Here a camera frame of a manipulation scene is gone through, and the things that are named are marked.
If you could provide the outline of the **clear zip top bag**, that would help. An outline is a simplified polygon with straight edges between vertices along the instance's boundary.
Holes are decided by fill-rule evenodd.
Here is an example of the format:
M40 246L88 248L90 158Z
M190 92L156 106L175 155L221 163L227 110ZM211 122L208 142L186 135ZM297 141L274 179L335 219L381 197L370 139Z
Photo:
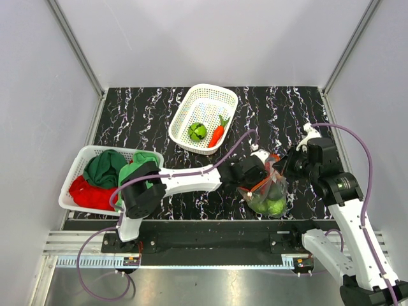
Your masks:
M279 160L280 160L279 156L275 154L270 154L269 159L265 163L265 170L268 173L266 179L264 179L262 182L260 182L256 187L252 188L251 190L246 190L241 187L237 188L237 191L242 195L243 199L247 202L249 208L252 209L254 207L254 204L262 202L265 199L279 200L283 198L286 201L288 191L286 178L282 175L279 175L279 173L276 172L273 168L273 164Z

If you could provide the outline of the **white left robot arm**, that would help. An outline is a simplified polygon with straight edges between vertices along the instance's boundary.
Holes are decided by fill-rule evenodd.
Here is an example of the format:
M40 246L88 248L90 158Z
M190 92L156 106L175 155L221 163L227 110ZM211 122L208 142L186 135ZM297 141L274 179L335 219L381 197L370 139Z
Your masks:
M188 170L158 168L156 163L148 162L128 175L114 194L123 201L115 244L123 252L133 251L143 218L153 213L163 198L195 191L212 192L223 185L251 189L267 175L264 162L257 156Z

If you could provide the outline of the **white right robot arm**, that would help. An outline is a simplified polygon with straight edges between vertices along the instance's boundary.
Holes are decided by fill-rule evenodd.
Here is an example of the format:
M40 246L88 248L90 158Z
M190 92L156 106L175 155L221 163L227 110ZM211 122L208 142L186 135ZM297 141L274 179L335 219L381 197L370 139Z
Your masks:
M349 251L335 247L313 221L295 226L289 244L308 251L340 286L344 305L398 305L407 300L407 282L385 258L367 214L356 178L344 172L334 142L317 131L308 135L274 169L288 179L308 179L337 222Z

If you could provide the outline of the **green fake melon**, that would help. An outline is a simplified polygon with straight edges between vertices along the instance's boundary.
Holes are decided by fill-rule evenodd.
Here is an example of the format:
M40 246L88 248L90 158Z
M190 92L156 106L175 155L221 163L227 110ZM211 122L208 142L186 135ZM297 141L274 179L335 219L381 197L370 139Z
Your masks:
M187 130L188 136L194 142L200 142L207 137L207 128L200 122L191 124Z

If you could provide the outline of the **orange fake carrot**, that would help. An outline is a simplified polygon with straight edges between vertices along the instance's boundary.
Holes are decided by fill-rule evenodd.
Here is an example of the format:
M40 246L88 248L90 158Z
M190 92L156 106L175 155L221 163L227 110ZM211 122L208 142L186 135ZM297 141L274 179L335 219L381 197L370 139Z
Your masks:
M212 148L215 145L217 145L218 141L222 138L225 132L225 127L230 121L230 118L228 117L227 119L225 119L222 115L219 115L219 120L220 120L220 124L214 130L211 140L208 144L208 148Z

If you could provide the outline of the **white perforated plastic basket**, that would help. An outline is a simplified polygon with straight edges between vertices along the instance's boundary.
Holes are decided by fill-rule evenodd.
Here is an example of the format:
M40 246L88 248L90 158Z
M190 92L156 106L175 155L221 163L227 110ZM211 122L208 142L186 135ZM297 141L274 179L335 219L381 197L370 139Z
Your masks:
M231 90L210 84L192 86L185 95L168 128L168 134L179 147L190 152L211 155L215 153L226 138L228 129L238 105L238 96ZM193 141L188 129L200 123L207 135L200 141ZM217 144L209 147L214 131L225 123L224 133Z

